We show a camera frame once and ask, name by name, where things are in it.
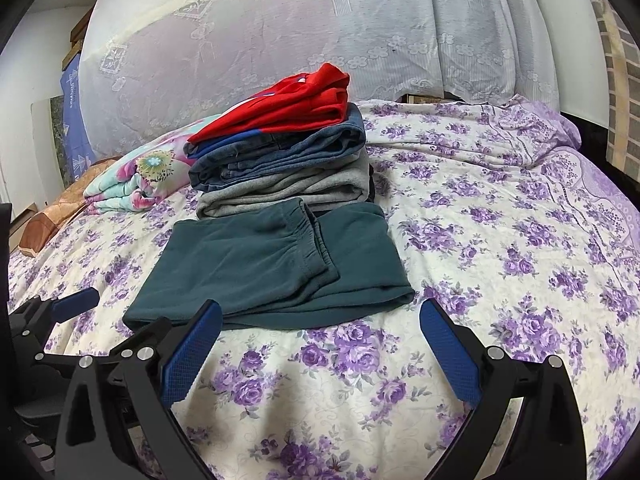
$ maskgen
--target folded clothes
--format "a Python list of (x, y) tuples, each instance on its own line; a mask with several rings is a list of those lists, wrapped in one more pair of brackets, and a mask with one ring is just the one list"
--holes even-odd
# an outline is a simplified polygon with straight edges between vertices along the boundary
[(123, 156), (84, 190), (87, 211), (143, 211), (186, 186), (193, 160), (184, 155), (184, 143), (217, 117), (168, 132)]
[(196, 212), (199, 218), (228, 216), (293, 197), (300, 197), (312, 211), (327, 211), (349, 202), (363, 202), (369, 193), (369, 157), (362, 148), (356, 155), (322, 166), (261, 176), (203, 193)]
[(223, 330), (318, 328), (413, 296), (379, 206), (359, 202), (316, 218), (293, 199), (176, 222), (124, 322), (133, 330), (161, 316), (183, 324), (215, 300)]
[(206, 153), (210, 153), (216, 148), (227, 146), (238, 140), (249, 139), (250, 137), (259, 136), (262, 134), (260, 130), (249, 130), (247, 132), (240, 132), (238, 134), (228, 135), (225, 137), (215, 137), (213, 139), (203, 140), (197, 144), (191, 144), (190, 142), (184, 143), (184, 154), (189, 158), (200, 158)]
[(347, 109), (349, 75), (329, 63), (316, 72), (286, 77), (224, 112), (189, 138), (191, 144), (259, 129), (304, 132), (337, 124)]
[(366, 141), (362, 115), (349, 103), (345, 121), (311, 134), (261, 135), (222, 146), (198, 158), (191, 186), (209, 192), (259, 176), (300, 170), (359, 152)]

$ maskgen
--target stack of folded clothes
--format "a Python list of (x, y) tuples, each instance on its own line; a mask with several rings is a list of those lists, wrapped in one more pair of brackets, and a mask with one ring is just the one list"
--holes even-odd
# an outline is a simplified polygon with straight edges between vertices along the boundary
[(369, 198), (364, 124), (349, 75), (325, 63), (241, 102), (184, 145), (200, 218), (300, 197), (315, 212)]

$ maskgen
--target blue jeans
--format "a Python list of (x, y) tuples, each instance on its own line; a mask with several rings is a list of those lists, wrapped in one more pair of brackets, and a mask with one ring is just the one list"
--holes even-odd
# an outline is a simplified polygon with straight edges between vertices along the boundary
[(191, 186), (209, 192), (273, 173), (318, 166), (357, 153), (366, 140), (362, 115), (349, 103), (340, 124), (314, 132), (259, 134), (217, 144), (189, 170)]

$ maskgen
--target purple floral pattern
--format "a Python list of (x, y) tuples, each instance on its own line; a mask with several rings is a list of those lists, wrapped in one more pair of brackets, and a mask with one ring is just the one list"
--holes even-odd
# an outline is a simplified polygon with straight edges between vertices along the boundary
[(536, 276), (536, 261), (530, 251), (521, 253), (518, 245), (513, 243), (506, 248), (506, 254), (499, 254), (498, 259), (502, 261), (502, 271), (500, 275), (503, 278), (508, 276)]
[(218, 404), (233, 402), (242, 408), (240, 420), (245, 417), (260, 418), (258, 408), (264, 400), (278, 396), (278, 387), (289, 378), (276, 371), (265, 371), (266, 361), (274, 343), (255, 348), (252, 344), (237, 365), (232, 364), (232, 356), (226, 352), (220, 358), (218, 370), (213, 373), (208, 386), (217, 396)]
[(584, 270), (562, 266), (553, 270), (552, 276), (549, 278), (549, 287), (561, 289), (562, 295), (568, 300), (580, 298), (587, 301), (590, 296), (587, 292), (588, 281), (589, 277)]
[(616, 459), (636, 427), (636, 408), (624, 409), (618, 397), (615, 411), (603, 424), (596, 426), (599, 434), (596, 447), (589, 453), (590, 478), (599, 478)]
[[(432, 297), (483, 343), (562, 358), (596, 478), (638, 422), (638, 213), (575, 152), (577, 131), (538, 105), (360, 108), (376, 202), (415, 301), (339, 332), (223, 332), (174, 407), (188, 439), (227, 480), (391, 478), (407, 454), (384, 443), (402, 439), (424, 446), (412, 460), (427, 474), (466, 415), (431, 374), (437, 363), (415, 322)], [(54, 327), (46, 349), (105, 354), (129, 336), (124, 311), (197, 199), (185, 188), (142, 214), (81, 214), (40, 256), (12, 254), (9, 309), (94, 286), (100, 305)], [(148, 445), (136, 448), (158, 476)]]
[(491, 323), (489, 335), (511, 357), (541, 362), (558, 353), (562, 336), (554, 327), (559, 314), (549, 307), (539, 312), (533, 300), (532, 295), (526, 294), (517, 306), (496, 308), (498, 321)]
[(277, 464), (264, 480), (318, 479), (318, 480), (372, 480), (377, 466), (365, 469), (354, 464), (350, 450), (340, 444), (342, 439), (335, 425), (316, 440), (311, 427), (303, 422), (298, 432), (289, 430), (279, 444), (274, 434), (249, 449), (249, 456), (256, 462), (269, 460)]

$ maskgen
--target blue gripper pad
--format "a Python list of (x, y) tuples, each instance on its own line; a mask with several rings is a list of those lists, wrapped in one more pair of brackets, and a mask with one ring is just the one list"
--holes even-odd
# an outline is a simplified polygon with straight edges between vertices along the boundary
[(162, 368), (160, 400), (166, 408), (187, 396), (221, 329), (222, 309), (212, 301)]
[(98, 306), (99, 302), (100, 294), (90, 286), (71, 296), (55, 300), (51, 309), (51, 319), (56, 323), (65, 322)]
[(431, 300), (420, 308), (420, 329), (456, 397), (476, 407), (482, 397), (478, 367)]

